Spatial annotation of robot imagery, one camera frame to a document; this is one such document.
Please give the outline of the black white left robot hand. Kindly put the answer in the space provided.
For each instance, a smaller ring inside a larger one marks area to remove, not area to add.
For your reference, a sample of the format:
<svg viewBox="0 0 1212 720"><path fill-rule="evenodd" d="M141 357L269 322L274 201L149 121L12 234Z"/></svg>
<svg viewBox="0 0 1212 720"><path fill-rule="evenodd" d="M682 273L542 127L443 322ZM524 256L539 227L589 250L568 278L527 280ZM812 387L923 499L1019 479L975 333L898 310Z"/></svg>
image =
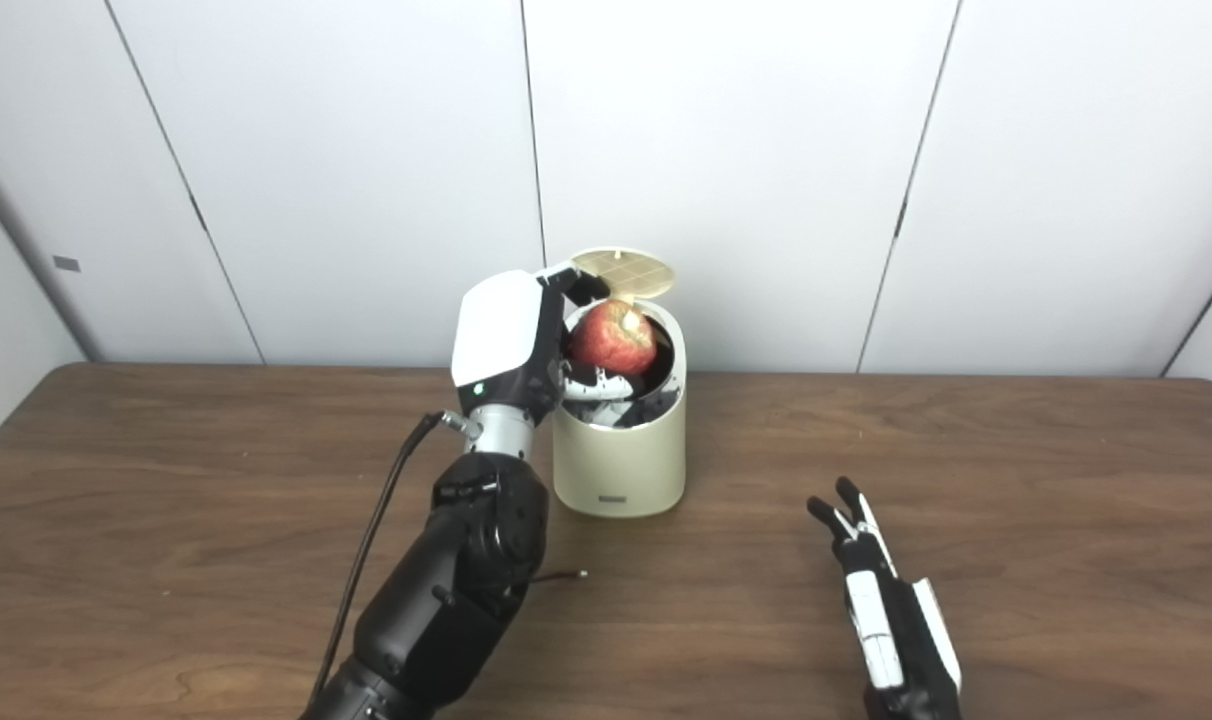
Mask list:
<svg viewBox="0 0 1212 720"><path fill-rule="evenodd" d="M608 296L604 278L574 263L504 272L475 284L461 299L451 356L461 411L514 407L538 425L564 398L614 402L644 396L642 373L568 358L565 302L585 307Z"/></svg>

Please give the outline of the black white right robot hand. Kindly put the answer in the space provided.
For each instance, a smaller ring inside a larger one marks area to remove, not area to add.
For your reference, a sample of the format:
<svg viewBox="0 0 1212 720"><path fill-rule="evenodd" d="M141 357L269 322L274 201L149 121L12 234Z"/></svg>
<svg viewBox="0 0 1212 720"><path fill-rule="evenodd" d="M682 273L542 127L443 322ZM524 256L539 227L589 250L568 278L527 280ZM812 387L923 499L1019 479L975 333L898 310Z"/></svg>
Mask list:
<svg viewBox="0 0 1212 720"><path fill-rule="evenodd" d="M901 577L857 484L837 478L835 488L844 509L812 496L807 510L830 530L842 566L845 611L867 665L867 718L961 718L961 664L934 588Z"/></svg>

